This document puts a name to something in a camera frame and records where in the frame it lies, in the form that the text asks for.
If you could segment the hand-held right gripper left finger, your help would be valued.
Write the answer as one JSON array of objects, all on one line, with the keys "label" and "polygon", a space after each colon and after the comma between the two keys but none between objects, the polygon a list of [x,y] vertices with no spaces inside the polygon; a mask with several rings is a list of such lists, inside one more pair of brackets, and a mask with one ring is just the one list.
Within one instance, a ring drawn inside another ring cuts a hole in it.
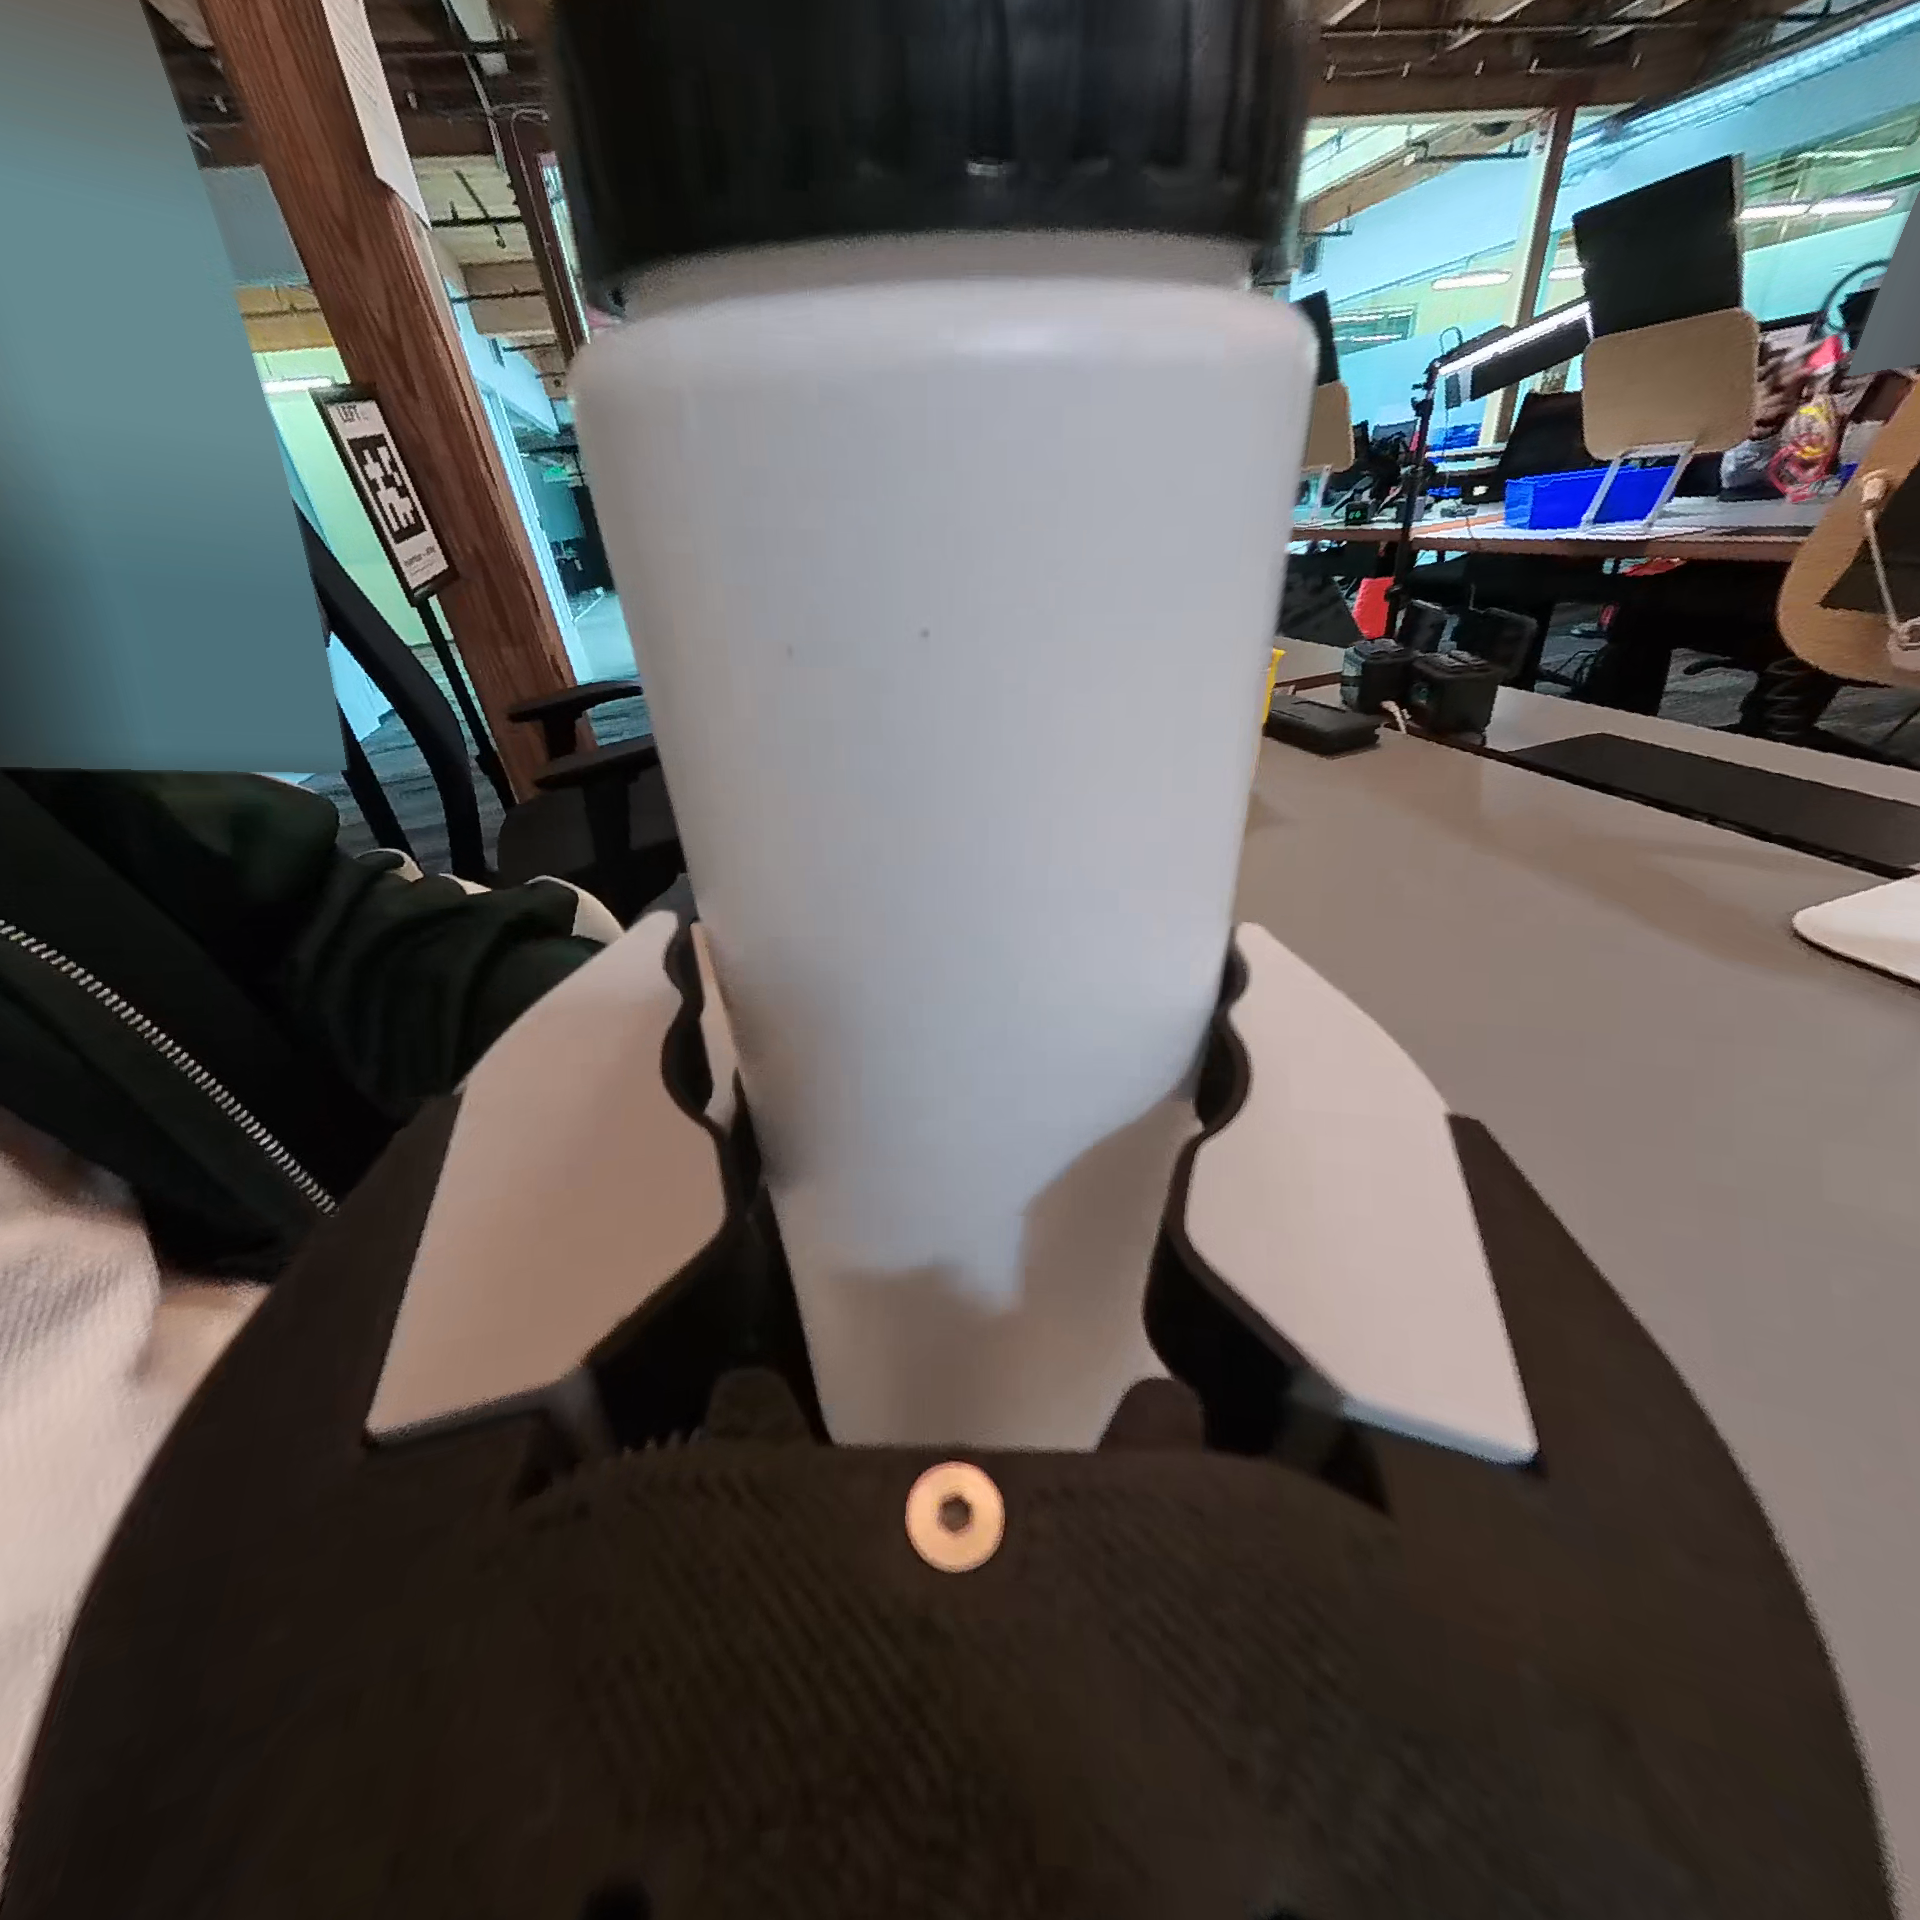
[{"label": "hand-held right gripper left finger", "polygon": [[467,1074],[368,1440],[518,1413],[612,1440],[591,1357],[728,1224],[702,1013],[692,929],[654,912]]}]

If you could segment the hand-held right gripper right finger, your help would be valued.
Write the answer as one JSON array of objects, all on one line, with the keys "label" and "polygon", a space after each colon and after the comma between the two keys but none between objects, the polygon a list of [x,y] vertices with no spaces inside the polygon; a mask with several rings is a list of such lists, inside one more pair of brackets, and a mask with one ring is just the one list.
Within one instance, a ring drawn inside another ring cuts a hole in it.
[{"label": "hand-held right gripper right finger", "polygon": [[1381,1433],[1532,1462],[1539,1433],[1454,1114],[1268,929],[1232,932],[1164,1250],[1280,1368]]}]

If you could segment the white bottle black lid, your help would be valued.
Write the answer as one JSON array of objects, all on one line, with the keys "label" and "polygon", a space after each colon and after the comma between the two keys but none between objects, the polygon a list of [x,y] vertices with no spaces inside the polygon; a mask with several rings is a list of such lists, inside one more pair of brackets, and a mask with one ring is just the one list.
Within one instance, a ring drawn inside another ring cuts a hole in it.
[{"label": "white bottle black lid", "polygon": [[1080,1450],[1232,934],[1302,4],[552,4],[591,504],[840,1444]]}]

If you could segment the person's left forearm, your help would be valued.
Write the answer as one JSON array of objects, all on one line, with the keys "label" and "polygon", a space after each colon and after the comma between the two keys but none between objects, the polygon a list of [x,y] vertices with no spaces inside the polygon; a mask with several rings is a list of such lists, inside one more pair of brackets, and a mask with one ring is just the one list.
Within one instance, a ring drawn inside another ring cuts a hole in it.
[{"label": "person's left forearm", "polygon": [[567,880],[473,888],[341,850],[307,859],[283,909],[279,1013],[391,1121],[453,1092],[621,932]]}]

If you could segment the grey desk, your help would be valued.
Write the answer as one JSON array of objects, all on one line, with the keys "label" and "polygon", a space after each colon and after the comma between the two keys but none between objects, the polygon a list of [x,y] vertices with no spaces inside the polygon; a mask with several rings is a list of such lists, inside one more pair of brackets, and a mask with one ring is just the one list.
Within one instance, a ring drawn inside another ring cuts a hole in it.
[{"label": "grey desk", "polygon": [[1483,1122],[1717,1422],[1918,1865],[1916,987],[1792,920],[1868,878],[1503,758],[1265,740],[1239,914]]}]

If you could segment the wooden background desk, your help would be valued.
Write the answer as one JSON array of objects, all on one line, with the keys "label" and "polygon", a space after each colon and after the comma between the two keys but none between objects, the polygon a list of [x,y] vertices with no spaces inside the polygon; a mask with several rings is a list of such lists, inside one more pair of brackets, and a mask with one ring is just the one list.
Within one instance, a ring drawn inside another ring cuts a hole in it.
[{"label": "wooden background desk", "polygon": [[1406,587],[1456,618],[1499,609],[1532,622],[1505,681],[1574,688],[1649,710],[1679,653],[1761,675],[1789,657],[1779,605],[1803,530],[1681,522],[1532,533],[1499,517],[1396,523],[1302,518],[1291,533],[1278,634],[1347,645],[1367,584]]}]

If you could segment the white monitor base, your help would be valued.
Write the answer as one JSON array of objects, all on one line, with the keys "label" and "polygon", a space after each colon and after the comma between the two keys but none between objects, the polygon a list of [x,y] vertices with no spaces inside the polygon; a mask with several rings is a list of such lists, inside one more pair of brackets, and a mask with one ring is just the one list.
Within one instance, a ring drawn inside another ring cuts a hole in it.
[{"label": "white monitor base", "polygon": [[1920,981],[1918,889],[1920,878],[1912,874],[1852,896],[1813,902],[1792,916],[1792,932],[1847,965],[1916,987]]}]

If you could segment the framed marker sign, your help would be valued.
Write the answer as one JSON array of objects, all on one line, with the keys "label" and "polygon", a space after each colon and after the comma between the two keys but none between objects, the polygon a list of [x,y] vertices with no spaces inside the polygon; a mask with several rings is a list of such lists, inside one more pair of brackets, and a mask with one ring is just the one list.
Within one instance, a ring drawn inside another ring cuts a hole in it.
[{"label": "framed marker sign", "polygon": [[513,803],[511,785],[496,754],[489,724],[469,684],[449,635],[441,627],[441,590],[457,580],[457,566],[425,505],[408,466],[400,457],[393,429],[371,388],[326,381],[313,404],[332,445],[356,491],[374,539],[383,552],[406,604],[422,624],[444,681],[463,721],[478,770],[492,785],[500,808]]}]

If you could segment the blue plastic bin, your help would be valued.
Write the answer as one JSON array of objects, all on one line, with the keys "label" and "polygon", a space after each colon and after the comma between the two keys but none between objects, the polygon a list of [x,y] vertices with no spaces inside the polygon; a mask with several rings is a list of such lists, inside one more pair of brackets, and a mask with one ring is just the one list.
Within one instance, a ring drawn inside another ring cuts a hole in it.
[{"label": "blue plastic bin", "polygon": [[1663,509],[1685,466],[1623,465],[1517,476],[1503,482],[1502,525],[1563,533],[1645,522]]}]

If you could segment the wooden screen holder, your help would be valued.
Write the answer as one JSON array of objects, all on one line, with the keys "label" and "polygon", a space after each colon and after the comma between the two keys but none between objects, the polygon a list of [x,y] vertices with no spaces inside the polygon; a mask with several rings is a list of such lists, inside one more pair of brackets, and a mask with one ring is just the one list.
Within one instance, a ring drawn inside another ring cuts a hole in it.
[{"label": "wooden screen holder", "polygon": [[1839,681],[1918,690],[1918,380],[1784,573],[1779,627]]}]

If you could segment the wooden pillar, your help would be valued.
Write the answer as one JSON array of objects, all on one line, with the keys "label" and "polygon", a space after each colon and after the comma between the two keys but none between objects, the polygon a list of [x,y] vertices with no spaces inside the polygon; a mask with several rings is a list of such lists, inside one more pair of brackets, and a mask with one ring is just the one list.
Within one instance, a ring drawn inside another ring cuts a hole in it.
[{"label": "wooden pillar", "polygon": [[528,801],[543,754],[509,709],[573,675],[428,228],[371,174],[320,3],[201,12],[349,381],[374,394],[457,570],[444,620]]}]

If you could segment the white paper notice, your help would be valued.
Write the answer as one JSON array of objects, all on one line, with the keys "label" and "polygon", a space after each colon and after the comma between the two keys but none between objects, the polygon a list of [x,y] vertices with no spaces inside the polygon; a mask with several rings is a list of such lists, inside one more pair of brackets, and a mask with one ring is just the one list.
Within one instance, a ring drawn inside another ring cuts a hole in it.
[{"label": "white paper notice", "polygon": [[408,209],[416,227],[428,228],[429,214],[412,154],[406,152],[400,116],[393,105],[387,69],[382,65],[364,3],[320,3],[326,22],[332,52],[343,70],[352,120],[374,181],[397,203]]}]

